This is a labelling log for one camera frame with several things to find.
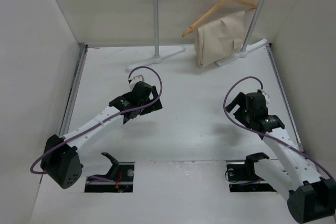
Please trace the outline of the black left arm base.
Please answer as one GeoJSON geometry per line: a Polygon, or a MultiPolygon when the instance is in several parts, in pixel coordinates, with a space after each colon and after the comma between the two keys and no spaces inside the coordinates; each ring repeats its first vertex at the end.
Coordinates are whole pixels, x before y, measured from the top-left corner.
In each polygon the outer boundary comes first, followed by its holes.
{"type": "Polygon", "coordinates": [[[90,175],[86,179],[85,193],[132,193],[134,162],[112,165],[105,175],[90,175]]]}

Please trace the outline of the wooden clothes hanger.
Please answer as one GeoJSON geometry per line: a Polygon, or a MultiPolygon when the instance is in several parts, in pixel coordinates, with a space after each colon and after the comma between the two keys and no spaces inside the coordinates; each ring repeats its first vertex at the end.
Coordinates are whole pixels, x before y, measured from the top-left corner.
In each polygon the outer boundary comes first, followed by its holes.
{"type": "Polygon", "coordinates": [[[182,38],[195,32],[197,28],[215,18],[222,18],[228,14],[243,12],[251,13],[258,7],[257,0],[217,0],[217,2],[207,10],[199,19],[192,23],[182,32],[182,38]]]}

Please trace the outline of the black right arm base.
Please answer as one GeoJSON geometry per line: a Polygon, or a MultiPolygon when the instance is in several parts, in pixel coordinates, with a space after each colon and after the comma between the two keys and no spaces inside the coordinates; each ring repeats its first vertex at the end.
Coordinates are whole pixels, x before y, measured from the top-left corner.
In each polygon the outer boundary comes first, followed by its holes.
{"type": "Polygon", "coordinates": [[[249,175],[244,162],[226,164],[225,178],[231,193],[276,192],[266,181],[256,175],[249,175]]]}

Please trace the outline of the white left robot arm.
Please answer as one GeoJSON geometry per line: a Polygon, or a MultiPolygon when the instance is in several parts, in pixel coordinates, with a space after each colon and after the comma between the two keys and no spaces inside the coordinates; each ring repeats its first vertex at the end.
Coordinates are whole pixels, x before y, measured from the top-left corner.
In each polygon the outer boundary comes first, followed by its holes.
{"type": "Polygon", "coordinates": [[[63,136],[52,135],[46,142],[40,168],[62,189],[71,187],[84,169],[83,154],[103,136],[137,116],[162,109],[160,88],[138,81],[133,88],[112,101],[93,119],[63,136]]]}

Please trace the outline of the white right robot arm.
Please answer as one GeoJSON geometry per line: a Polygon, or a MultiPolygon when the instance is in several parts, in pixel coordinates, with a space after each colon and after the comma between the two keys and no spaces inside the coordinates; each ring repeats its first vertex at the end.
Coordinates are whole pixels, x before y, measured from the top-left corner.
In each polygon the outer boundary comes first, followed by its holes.
{"type": "Polygon", "coordinates": [[[282,165],[277,167],[265,153],[250,154],[243,168],[248,179],[266,181],[283,197],[297,223],[335,214],[335,179],[323,178],[290,139],[282,120],[268,113],[262,90],[240,92],[224,111],[233,112],[240,127],[256,133],[282,165]]]}

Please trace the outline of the beige cargo trousers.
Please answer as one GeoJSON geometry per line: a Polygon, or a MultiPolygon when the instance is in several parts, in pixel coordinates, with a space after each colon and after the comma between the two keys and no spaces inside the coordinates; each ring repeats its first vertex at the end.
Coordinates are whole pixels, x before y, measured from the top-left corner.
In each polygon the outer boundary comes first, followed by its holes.
{"type": "Polygon", "coordinates": [[[239,52],[245,40],[245,12],[218,18],[196,30],[194,49],[198,64],[206,67],[239,52]]]}

